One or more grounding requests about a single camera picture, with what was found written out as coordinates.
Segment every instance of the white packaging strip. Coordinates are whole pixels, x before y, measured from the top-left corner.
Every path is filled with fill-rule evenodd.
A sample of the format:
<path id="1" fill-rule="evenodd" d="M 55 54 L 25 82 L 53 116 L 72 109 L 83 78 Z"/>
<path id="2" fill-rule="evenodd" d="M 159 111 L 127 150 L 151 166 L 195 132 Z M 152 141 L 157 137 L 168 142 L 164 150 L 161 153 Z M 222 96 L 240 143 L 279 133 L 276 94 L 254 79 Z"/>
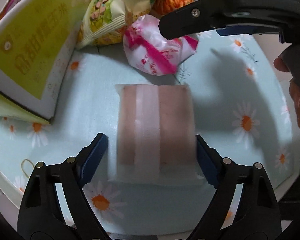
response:
<path id="1" fill-rule="evenodd" d="M 158 86 L 137 86 L 135 121 L 135 175 L 153 182 L 160 173 L 160 113 Z"/>

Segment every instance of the white daisy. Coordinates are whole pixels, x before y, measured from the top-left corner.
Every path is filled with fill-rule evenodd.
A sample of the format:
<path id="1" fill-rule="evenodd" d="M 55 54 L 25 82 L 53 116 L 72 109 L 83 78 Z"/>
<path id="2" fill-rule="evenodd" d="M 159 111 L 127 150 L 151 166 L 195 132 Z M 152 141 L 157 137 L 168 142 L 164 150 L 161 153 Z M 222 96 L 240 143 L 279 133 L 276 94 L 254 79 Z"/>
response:
<path id="1" fill-rule="evenodd" d="M 97 217 L 100 216 L 103 220 L 106 220 L 109 223 L 113 223 L 112 215 L 121 219 L 124 218 L 123 213 L 118 211 L 116 208 L 125 206 L 126 203 L 115 202 L 113 200 L 120 194 L 120 191 L 112 192 L 111 184 L 104 189 L 101 181 L 99 181 L 97 189 L 95 189 L 91 184 L 88 184 L 85 188 L 85 195 Z"/>
<path id="2" fill-rule="evenodd" d="M 282 170 L 288 170 L 288 164 L 290 163 L 290 160 L 288 157 L 290 156 L 290 153 L 287 152 L 287 149 L 280 148 L 278 151 L 278 155 L 276 155 L 275 160 L 275 168 L 279 168 L 279 173 L 281 173 Z"/>
<path id="3" fill-rule="evenodd" d="M 212 32 L 213 32 L 213 30 L 212 31 L 201 32 L 200 36 L 202 37 L 202 39 L 205 39 L 205 38 L 211 39 Z"/>
<path id="4" fill-rule="evenodd" d="M 244 67 L 244 72 L 246 73 L 247 77 L 252 79 L 252 80 L 256 80 L 257 78 L 257 73 L 256 70 L 253 66 L 251 66 L 250 64 L 247 64 Z"/>
<path id="5" fill-rule="evenodd" d="M 9 139 L 10 140 L 14 140 L 14 138 L 16 137 L 16 131 L 17 128 L 14 124 L 10 124 L 9 125 Z"/>
<path id="6" fill-rule="evenodd" d="M 260 125 L 260 121 L 255 118 L 257 110 L 251 111 L 251 104 L 245 102 L 237 104 L 238 111 L 233 111 L 233 114 L 239 119 L 232 122 L 233 127 L 237 127 L 233 133 L 238 135 L 237 143 L 244 141 L 246 149 L 248 148 L 249 139 L 259 138 L 260 134 L 255 128 L 255 126 Z"/>
<path id="7" fill-rule="evenodd" d="M 70 78 L 72 75 L 77 76 L 79 72 L 83 70 L 83 64 L 80 61 L 73 61 L 68 65 L 66 72 L 66 79 Z"/>
<path id="8" fill-rule="evenodd" d="M 238 37 L 229 37 L 232 41 L 231 47 L 236 53 L 241 52 L 241 48 L 244 48 L 244 41 Z"/>
<path id="9" fill-rule="evenodd" d="M 2 126 L 7 126 L 9 125 L 9 118 L 4 116 L 1 118 L 1 123 L 2 123 Z"/>
<path id="10" fill-rule="evenodd" d="M 281 115 L 283 115 L 285 117 L 284 118 L 284 123 L 285 124 L 291 123 L 290 111 L 289 111 L 289 108 L 288 108 L 288 105 L 287 105 L 286 98 L 283 97 L 282 100 L 284 102 L 284 105 L 281 107 Z"/>
<path id="11" fill-rule="evenodd" d="M 235 201 L 234 203 L 231 203 L 231 206 L 229 208 L 229 211 L 227 213 L 225 221 L 223 222 L 222 228 L 226 228 L 226 227 L 232 225 L 235 214 L 237 213 L 238 205 L 239 204 L 237 203 L 237 201 Z"/>
<path id="12" fill-rule="evenodd" d="M 43 146 L 48 145 L 48 138 L 45 131 L 49 131 L 49 127 L 34 122 L 27 129 L 30 130 L 28 138 L 32 137 L 32 148 L 34 148 L 36 144 L 38 144 L 38 147 L 40 147 L 41 144 Z"/>
<path id="13" fill-rule="evenodd" d="M 247 41 L 251 41 L 253 36 L 251 34 L 240 34 L 239 35 L 242 39 L 246 39 Z"/>
<path id="14" fill-rule="evenodd" d="M 15 177 L 13 185 L 22 193 L 26 190 L 26 180 L 23 176 Z"/>

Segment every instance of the metal pin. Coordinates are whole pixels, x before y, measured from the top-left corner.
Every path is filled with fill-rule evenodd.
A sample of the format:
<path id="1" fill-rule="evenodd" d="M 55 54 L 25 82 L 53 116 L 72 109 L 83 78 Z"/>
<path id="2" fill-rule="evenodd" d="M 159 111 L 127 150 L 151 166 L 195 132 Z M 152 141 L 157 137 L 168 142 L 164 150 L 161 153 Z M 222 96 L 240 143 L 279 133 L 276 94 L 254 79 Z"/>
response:
<path id="1" fill-rule="evenodd" d="M 254 166 L 257 168 L 257 169 L 262 169 L 262 164 L 261 163 L 255 163 Z"/>
<path id="2" fill-rule="evenodd" d="M 69 158 L 67 159 L 67 163 L 74 163 L 75 160 L 76 160 L 75 157 L 69 157 Z"/>
<path id="3" fill-rule="evenodd" d="M 225 164 L 230 164 L 232 162 L 229 158 L 224 158 L 222 161 Z"/>
<path id="4" fill-rule="evenodd" d="M 200 10 L 197 8 L 192 9 L 191 14 L 194 18 L 198 18 L 200 16 Z"/>
<path id="5" fill-rule="evenodd" d="M 44 165 L 44 162 L 38 162 L 35 167 L 36 168 L 41 168 Z"/>

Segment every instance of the pink and white snack bag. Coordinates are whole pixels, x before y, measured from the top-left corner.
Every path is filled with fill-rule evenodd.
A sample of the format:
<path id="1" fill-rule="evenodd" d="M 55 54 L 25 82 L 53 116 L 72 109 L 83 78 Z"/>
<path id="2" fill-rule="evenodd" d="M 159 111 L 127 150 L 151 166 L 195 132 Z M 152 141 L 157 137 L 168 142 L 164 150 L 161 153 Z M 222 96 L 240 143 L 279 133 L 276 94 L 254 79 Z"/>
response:
<path id="1" fill-rule="evenodd" d="M 134 68 L 157 76 L 174 74 L 196 52 L 198 40 L 196 36 L 167 40 L 158 25 L 159 20 L 151 15 L 139 17 L 124 34 L 123 50 Z"/>

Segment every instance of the human hand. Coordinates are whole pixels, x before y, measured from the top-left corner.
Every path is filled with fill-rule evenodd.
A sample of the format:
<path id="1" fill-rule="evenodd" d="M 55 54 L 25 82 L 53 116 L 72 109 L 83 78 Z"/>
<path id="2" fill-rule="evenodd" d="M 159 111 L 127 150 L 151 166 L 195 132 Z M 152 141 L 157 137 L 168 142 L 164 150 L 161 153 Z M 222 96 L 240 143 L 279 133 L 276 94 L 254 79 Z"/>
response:
<path id="1" fill-rule="evenodd" d="M 283 62 L 281 55 L 274 60 L 274 67 L 279 71 L 289 72 L 289 69 Z M 297 121 L 300 128 L 300 88 L 298 87 L 298 85 L 296 85 L 294 79 L 292 79 L 290 82 L 289 93 L 292 100 L 294 101 L 294 108 L 297 113 Z"/>

